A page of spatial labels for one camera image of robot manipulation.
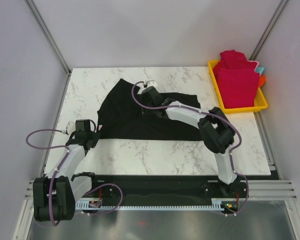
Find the black t-shirt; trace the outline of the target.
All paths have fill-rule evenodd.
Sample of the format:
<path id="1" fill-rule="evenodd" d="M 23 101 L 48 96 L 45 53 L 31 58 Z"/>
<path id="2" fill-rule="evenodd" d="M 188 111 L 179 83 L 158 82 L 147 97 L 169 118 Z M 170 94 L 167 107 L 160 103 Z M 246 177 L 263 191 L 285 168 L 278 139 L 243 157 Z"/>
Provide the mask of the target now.
<path id="1" fill-rule="evenodd" d="M 199 130 L 186 123 L 158 117 L 133 100 L 133 84 L 120 79 L 97 111 L 101 139 L 201 141 Z"/>

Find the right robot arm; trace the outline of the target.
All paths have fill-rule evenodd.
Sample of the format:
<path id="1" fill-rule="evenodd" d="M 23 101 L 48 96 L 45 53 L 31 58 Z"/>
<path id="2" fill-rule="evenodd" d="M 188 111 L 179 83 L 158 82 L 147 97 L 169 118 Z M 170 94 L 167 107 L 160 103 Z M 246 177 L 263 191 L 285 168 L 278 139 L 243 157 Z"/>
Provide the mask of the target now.
<path id="1" fill-rule="evenodd" d="M 204 112 L 183 104 L 173 98 L 164 97 L 154 86 L 148 85 L 137 92 L 140 100 L 132 93 L 135 102 L 146 110 L 153 111 L 159 117 L 179 121 L 198 129 L 204 145 L 214 153 L 218 168 L 218 178 L 221 181 L 219 191 L 225 197 L 232 196 L 237 191 L 232 151 L 234 137 L 238 134 L 230 124 L 223 111 L 214 107 Z"/>

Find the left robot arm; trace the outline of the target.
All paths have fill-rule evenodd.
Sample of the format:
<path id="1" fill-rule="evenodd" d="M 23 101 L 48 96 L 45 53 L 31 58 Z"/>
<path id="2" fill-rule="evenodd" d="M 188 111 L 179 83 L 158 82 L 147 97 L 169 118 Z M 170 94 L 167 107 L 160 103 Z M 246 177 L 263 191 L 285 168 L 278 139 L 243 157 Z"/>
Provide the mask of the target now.
<path id="1" fill-rule="evenodd" d="M 47 150 L 63 148 L 64 152 L 55 167 L 45 176 L 38 177 L 32 184 L 34 219 L 50 221 L 55 227 L 60 221 L 69 221 L 75 215 L 76 203 L 87 194 L 96 196 L 100 191 L 98 182 L 89 175 L 73 177 L 79 163 L 90 149 L 96 147 L 100 133 L 90 119 L 76 120 L 73 132 L 64 145 L 47 147 Z"/>

